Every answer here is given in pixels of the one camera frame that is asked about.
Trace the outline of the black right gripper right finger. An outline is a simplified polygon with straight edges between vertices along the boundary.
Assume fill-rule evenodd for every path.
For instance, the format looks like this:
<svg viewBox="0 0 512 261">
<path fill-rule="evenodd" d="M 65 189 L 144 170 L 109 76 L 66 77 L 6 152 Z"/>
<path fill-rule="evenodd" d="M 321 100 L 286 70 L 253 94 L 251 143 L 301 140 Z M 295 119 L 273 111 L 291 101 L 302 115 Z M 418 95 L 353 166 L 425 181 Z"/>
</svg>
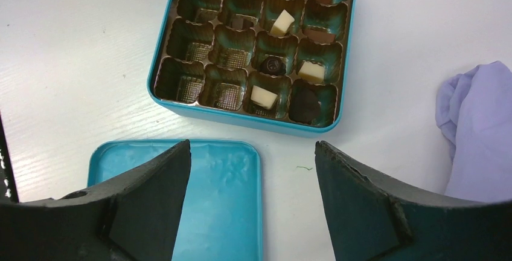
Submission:
<svg viewBox="0 0 512 261">
<path fill-rule="evenodd" d="M 429 192 L 326 141 L 315 164 L 336 260 L 511 259 L 511 202 Z"/>
</svg>

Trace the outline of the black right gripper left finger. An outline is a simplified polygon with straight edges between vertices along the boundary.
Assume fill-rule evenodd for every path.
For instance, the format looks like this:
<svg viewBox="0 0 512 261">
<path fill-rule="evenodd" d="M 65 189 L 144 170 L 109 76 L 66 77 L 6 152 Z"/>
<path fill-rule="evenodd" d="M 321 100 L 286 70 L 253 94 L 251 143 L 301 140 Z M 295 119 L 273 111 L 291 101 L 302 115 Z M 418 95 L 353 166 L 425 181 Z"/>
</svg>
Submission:
<svg viewBox="0 0 512 261">
<path fill-rule="evenodd" d="M 1 204 L 2 260 L 171 260 L 190 142 L 61 199 Z"/>
</svg>

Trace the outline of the dark rounded chocolate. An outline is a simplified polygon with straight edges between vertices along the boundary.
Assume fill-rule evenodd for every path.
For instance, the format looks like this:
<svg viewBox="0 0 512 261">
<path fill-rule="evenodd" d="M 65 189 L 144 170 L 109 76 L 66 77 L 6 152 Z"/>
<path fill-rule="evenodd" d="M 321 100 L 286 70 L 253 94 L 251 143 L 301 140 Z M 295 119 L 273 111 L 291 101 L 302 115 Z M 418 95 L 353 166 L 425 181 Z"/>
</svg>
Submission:
<svg viewBox="0 0 512 261">
<path fill-rule="evenodd" d="M 291 98 L 289 117 L 299 123 L 311 124 L 321 114 L 318 97 L 310 89 L 300 89 Z"/>
</svg>

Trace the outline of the white chocolate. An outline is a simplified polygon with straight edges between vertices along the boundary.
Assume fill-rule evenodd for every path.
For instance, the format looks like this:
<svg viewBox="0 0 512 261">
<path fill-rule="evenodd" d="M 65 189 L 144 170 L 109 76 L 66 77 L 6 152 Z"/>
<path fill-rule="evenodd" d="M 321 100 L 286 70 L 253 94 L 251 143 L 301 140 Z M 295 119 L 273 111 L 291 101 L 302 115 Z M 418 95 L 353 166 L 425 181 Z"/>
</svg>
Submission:
<svg viewBox="0 0 512 261">
<path fill-rule="evenodd" d="M 294 21 L 295 18 L 284 9 L 273 23 L 269 33 L 273 36 L 285 36 Z"/>
<path fill-rule="evenodd" d="M 297 75 L 310 83 L 321 84 L 325 79 L 325 67 L 319 63 L 303 61 Z"/>
<path fill-rule="evenodd" d="M 277 102 L 278 95 L 263 89 L 259 86 L 253 86 L 251 92 L 251 101 L 262 108 L 270 110 Z"/>
</svg>

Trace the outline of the dark spiral chocolate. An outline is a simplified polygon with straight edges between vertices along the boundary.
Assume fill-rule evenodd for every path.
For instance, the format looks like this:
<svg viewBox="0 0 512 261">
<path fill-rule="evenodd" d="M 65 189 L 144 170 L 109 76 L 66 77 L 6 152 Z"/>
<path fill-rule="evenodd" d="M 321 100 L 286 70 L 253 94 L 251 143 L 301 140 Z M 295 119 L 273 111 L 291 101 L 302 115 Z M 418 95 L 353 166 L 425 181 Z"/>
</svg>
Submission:
<svg viewBox="0 0 512 261">
<path fill-rule="evenodd" d="M 286 64 L 279 57 L 269 56 L 260 63 L 258 70 L 271 76 L 283 76 L 286 74 Z"/>
</svg>

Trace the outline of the teal chocolate box with dividers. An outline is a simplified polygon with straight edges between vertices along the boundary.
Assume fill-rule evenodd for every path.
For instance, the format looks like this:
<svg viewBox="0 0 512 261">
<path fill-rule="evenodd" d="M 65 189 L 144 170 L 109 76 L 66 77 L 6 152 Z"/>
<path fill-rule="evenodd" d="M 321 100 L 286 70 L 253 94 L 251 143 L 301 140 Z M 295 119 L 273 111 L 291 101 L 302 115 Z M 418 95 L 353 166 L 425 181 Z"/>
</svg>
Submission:
<svg viewBox="0 0 512 261">
<path fill-rule="evenodd" d="M 183 116 L 282 134 L 314 137 L 341 120 L 356 0 L 168 0 L 147 80 L 151 98 Z M 295 21 L 285 36 L 270 29 L 286 9 Z M 269 56 L 286 74 L 259 72 Z M 301 79 L 303 61 L 325 67 L 321 84 Z M 278 95 L 267 110 L 251 101 L 253 86 Z M 318 97 L 311 124 L 290 119 L 300 89 Z"/>
</svg>

